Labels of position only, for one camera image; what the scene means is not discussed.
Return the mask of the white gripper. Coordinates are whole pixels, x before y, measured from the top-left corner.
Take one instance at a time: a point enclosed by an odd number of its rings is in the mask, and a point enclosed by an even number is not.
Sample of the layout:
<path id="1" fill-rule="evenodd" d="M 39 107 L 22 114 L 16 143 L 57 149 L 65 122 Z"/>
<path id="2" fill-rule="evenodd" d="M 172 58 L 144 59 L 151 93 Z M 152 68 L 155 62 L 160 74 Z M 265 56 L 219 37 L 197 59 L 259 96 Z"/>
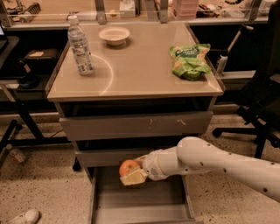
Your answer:
<path id="1" fill-rule="evenodd" d="M 159 155 L 161 152 L 162 150 L 154 150 L 150 154 L 135 158 L 135 161 L 142 165 L 143 169 L 137 167 L 120 177 L 122 183 L 125 186 L 132 186 L 144 183 L 147 177 L 154 181 L 166 179 L 167 176 L 159 165 Z"/>

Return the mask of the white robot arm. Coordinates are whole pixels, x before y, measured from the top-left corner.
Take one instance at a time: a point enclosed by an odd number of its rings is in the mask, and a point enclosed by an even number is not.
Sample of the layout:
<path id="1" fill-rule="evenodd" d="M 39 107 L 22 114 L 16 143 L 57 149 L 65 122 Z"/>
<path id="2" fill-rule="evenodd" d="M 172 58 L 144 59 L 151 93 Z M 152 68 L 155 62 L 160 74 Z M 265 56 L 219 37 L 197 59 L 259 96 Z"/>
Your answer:
<path id="1" fill-rule="evenodd" d="M 230 153 L 194 136 L 168 149 L 122 162 L 120 180 L 126 186 L 146 179 L 159 181 L 174 175 L 221 172 L 263 195 L 280 201 L 280 164 Z"/>

